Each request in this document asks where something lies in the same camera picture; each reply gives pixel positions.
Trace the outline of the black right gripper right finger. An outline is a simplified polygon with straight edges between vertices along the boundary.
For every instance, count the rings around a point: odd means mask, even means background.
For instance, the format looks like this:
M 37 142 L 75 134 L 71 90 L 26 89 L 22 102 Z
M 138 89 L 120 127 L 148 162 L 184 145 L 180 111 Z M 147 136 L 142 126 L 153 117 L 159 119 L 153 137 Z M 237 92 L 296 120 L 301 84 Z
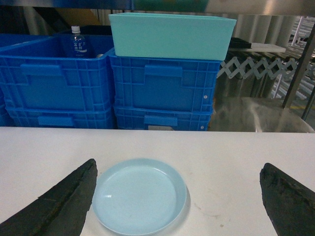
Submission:
M 260 172 L 262 201 L 279 236 L 315 234 L 315 193 L 270 163 Z

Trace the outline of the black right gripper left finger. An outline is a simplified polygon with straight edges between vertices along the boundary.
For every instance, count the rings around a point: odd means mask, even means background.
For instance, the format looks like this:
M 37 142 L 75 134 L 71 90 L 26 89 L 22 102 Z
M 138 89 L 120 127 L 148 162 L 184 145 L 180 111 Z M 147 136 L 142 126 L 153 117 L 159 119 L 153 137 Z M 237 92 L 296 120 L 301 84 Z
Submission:
M 96 187 L 97 167 L 89 159 L 34 202 L 0 225 L 2 236 L 78 236 Z

